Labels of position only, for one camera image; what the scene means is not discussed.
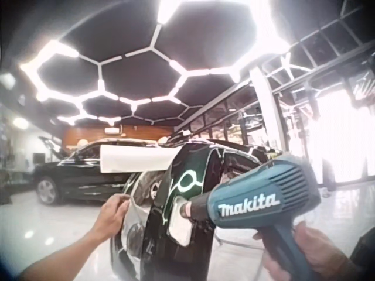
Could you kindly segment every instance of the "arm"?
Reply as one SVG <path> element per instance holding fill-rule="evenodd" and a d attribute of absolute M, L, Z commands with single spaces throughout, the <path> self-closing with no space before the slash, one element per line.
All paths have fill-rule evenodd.
<path fill-rule="evenodd" d="M 72 281 L 91 253 L 121 228 L 129 208 L 125 194 L 112 196 L 101 208 L 93 228 L 74 244 L 30 265 L 21 273 L 21 281 Z"/>

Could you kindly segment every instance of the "heat gun handle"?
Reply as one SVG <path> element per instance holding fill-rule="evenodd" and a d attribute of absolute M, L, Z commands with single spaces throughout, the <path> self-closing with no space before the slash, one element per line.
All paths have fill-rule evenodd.
<path fill-rule="evenodd" d="M 290 224 L 277 224 L 259 229 L 263 243 L 271 257 L 292 276 L 292 281 L 319 281 L 318 273 L 314 272 L 305 255 L 299 249 L 292 234 Z"/>

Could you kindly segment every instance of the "makita logo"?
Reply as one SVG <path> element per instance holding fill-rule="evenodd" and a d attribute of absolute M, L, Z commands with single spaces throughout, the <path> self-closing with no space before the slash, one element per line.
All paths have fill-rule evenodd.
<path fill-rule="evenodd" d="M 253 200 L 245 199 L 243 203 L 236 205 L 220 204 L 217 208 L 221 209 L 222 217 L 228 217 L 230 215 L 250 213 L 252 211 L 270 208 L 279 204 L 280 201 L 276 200 L 275 193 L 268 196 L 264 196 L 262 193 L 259 195 L 259 198 L 258 196 L 254 196 Z"/>

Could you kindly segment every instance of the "garage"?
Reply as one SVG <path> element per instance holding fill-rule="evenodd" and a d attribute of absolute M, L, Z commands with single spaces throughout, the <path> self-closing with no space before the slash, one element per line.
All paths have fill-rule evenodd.
<path fill-rule="evenodd" d="M 2 2 L 4 280 L 371 280 L 374 11 Z"/>

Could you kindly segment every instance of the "makita heat gun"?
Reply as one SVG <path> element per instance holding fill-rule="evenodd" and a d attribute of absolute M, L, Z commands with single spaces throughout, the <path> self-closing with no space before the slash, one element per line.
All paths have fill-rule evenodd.
<path fill-rule="evenodd" d="M 319 280 L 298 248 L 292 223 L 321 199 L 307 160 L 282 155 L 259 168 L 193 197 L 180 211 L 194 221 L 209 220 L 220 228 L 252 228 L 261 232 L 270 255 L 292 280 Z"/>

